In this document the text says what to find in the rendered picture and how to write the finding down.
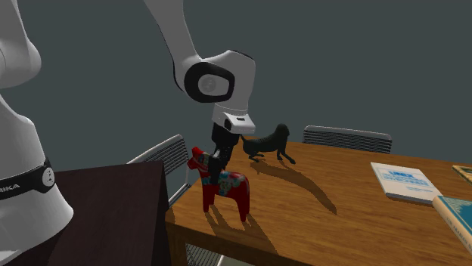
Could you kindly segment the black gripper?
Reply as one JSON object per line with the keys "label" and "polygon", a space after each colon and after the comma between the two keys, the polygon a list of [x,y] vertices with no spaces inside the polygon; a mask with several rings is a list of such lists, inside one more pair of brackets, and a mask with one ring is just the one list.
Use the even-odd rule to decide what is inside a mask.
{"label": "black gripper", "polygon": [[226,166],[231,159],[234,146],[238,143],[239,134],[233,134],[226,128],[213,123],[211,139],[216,145],[214,154],[209,157],[208,171],[210,173],[210,183],[218,184],[221,170],[226,170]]}

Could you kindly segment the red painted horse figure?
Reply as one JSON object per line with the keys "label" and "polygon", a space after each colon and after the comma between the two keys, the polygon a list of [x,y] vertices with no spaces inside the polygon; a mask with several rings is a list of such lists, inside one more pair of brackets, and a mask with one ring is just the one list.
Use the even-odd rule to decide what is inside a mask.
{"label": "red painted horse figure", "polygon": [[242,222],[250,212],[250,183],[249,179],[239,172],[221,170],[216,184],[211,183],[210,157],[207,152],[199,147],[191,149],[192,156],[187,162],[189,169],[197,169],[203,190],[203,211],[208,212],[210,205],[214,204],[215,196],[223,196],[233,199],[238,205],[238,211]]}

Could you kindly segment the black dog figure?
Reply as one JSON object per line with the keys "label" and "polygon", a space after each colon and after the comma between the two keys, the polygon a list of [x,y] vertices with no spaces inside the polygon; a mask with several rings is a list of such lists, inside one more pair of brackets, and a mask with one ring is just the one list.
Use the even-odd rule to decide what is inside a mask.
{"label": "black dog figure", "polygon": [[290,136],[289,128],[280,123],[277,125],[275,131],[264,138],[246,139],[241,135],[243,141],[243,151],[248,155],[248,158],[254,162],[259,160],[257,156],[264,157],[266,152],[277,152],[277,159],[282,160],[284,156],[290,163],[295,164],[296,161],[286,154],[287,139]]}

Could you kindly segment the grey slatted chair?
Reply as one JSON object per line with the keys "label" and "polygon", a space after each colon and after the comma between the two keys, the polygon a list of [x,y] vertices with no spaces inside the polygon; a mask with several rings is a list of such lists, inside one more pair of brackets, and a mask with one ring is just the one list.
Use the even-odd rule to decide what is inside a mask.
{"label": "grey slatted chair", "polygon": [[[174,135],[130,160],[128,164],[157,160],[163,161],[165,175],[170,174],[181,166],[184,166],[186,170],[182,186],[168,200],[169,207],[172,207],[191,188],[191,185],[188,183],[189,168],[186,166],[189,156],[184,138],[181,135]],[[185,244],[185,248],[188,266],[218,266],[222,257],[218,253],[189,243]]]}
{"label": "grey slatted chair", "polygon": [[303,129],[303,143],[389,154],[393,139],[373,131],[308,125]]}

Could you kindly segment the dark wood robot stand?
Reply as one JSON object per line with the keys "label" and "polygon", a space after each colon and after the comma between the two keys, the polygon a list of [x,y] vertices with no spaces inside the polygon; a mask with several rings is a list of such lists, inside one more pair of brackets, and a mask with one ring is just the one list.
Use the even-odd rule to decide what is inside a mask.
{"label": "dark wood robot stand", "polygon": [[161,161],[58,172],[70,223],[5,266],[172,266]]}

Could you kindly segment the wooden table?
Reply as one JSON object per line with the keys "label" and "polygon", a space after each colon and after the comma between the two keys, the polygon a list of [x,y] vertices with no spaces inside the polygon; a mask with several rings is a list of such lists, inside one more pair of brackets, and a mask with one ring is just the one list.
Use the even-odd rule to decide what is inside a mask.
{"label": "wooden table", "polygon": [[294,163],[258,162],[236,147],[228,169],[250,181],[250,213],[217,197],[203,210],[194,184],[166,213],[172,266],[193,244],[254,266],[472,266],[435,208],[388,197],[375,162],[421,170],[445,196],[472,200],[450,162],[290,142]]}

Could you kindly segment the white book with blue print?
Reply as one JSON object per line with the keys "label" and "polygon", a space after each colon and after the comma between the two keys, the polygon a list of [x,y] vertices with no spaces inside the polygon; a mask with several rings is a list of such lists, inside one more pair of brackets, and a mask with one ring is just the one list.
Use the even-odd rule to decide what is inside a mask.
{"label": "white book with blue print", "polygon": [[371,162],[371,167],[388,197],[431,204],[436,196],[442,196],[419,169],[378,162]]}

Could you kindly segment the teal book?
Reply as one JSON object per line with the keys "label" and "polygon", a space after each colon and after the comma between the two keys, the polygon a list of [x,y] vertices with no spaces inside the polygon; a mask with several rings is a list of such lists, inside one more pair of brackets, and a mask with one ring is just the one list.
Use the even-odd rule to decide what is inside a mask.
{"label": "teal book", "polygon": [[472,255],[472,201],[435,196],[433,207]]}

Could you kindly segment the green book with yellow border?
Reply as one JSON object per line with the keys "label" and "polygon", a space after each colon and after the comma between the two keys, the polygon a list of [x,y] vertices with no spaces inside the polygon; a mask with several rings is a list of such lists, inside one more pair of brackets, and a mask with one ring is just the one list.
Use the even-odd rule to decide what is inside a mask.
{"label": "green book with yellow border", "polygon": [[452,170],[472,186],[472,167],[453,165]]}

